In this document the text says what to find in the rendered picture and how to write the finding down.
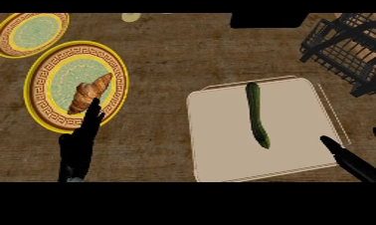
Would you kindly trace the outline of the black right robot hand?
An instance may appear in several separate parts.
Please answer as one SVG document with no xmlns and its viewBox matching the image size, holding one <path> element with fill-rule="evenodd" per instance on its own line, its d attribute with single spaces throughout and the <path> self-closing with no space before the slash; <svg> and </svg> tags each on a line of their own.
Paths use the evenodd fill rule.
<svg viewBox="0 0 376 225">
<path fill-rule="evenodd" d="M 327 147 L 338 166 L 362 181 L 376 182 L 376 167 L 372 167 L 340 144 L 321 135 L 319 141 Z"/>
</svg>

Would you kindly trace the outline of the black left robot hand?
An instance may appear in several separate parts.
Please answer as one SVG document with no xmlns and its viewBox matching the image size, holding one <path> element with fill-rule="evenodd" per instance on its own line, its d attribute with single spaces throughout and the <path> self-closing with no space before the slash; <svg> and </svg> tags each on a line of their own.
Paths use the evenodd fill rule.
<svg viewBox="0 0 376 225">
<path fill-rule="evenodd" d="M 58 182 L 82 182 L 85 179 L 91 164 L 94 139 L 104 117 L 100 109 L 100 100 L 92 99 L 80 126 L 72 133 L 63 133 L 58 136 Z"/>
</svg>

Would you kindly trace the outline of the beige square tray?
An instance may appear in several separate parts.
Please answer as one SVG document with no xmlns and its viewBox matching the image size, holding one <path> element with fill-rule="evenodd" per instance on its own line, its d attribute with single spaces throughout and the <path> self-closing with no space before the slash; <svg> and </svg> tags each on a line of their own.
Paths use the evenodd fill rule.
<svg viewBox="0 0 376 225">
<path fill-rule="evenodd" d="M 303 78 L 246 81 L 189 93 L 187 121 L 198 182 L 246 181 L 335 165 L 319 137 L 346 141 Z"/>
</svg>

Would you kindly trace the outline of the long green squash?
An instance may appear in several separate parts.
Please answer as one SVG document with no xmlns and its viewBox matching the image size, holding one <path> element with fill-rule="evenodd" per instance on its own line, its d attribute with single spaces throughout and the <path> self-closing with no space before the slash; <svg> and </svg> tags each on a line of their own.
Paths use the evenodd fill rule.
<svg viewBox="0 0 376 225">
<path fill-rule="evenodd" d="M 259 115 L 259 86 L 256 83 L 247 83 L 244 86 L 247 108 L 248 108 L 248 121 L 250 131 L 257 144 L 269 149 L 269 138 L 262 127 Z"/>
</svg>

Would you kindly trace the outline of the golden brown croissant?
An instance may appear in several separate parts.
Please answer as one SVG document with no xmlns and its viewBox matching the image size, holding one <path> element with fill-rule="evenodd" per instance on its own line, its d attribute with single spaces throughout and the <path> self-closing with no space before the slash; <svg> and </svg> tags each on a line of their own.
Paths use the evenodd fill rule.
<svg viewBox="0 0 376 225">
<path fill-rule="evenodd" d="M 67 108 L 67 114 L 80 113 L 89 106 L 92 99 L 101 97 L 105 91 L 113 74 L 101 75 L 91 83 L 79 83 L 73 94 L 72 103 Z"/>
</svg>

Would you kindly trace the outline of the yellow patterned plate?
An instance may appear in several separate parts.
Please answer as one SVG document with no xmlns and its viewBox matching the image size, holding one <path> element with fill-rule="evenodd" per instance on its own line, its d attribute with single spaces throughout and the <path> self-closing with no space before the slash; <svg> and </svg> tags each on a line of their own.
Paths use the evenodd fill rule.
<svg viewBox="0 0 376 225">
<path fill-rule="evenodd" d="M 79 83 L 89 84 L 110 74 L 100 96 L 105 124 L 119 112 L 129 90 L 126 66 L 116 52 L 91 41 L 72 41 L 48 50 L 35 61 L 23 84 L 23 100 L 29 115 L 45 129 L 70 133 L 82 123 L 85 112 L 67 114 Z"/>
<path fill-rule="evenodd" d="M 36 55 L 60 40 L 67 27 L 67 13 L 13 13 L 0 23 L 0 56 Z"/>
</svg>

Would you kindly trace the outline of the pale yellow round object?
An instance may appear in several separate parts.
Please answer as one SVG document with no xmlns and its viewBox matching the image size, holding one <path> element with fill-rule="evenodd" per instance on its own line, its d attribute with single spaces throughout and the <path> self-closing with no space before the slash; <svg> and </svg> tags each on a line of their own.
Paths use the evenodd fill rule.
<svg viewBox="0 0 376 225">
<path fill-rule="evenodd" d="M 123 13 L 122 20 L 128 23 L 135 22 L 141 18 L 139 13 Z"/>
</svg>

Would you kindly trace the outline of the black box-shaped object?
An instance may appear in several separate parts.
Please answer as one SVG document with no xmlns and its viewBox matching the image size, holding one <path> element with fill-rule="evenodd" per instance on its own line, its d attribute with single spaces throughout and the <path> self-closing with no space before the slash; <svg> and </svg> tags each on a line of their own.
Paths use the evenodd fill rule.
<svg viewBox="0 0 376 225">
<path fill-rule="evenodd" d="M 232 13 L 228 25 L 240 28 L 296 28 L 300 26 L 306 13 Z"/>
</svg>

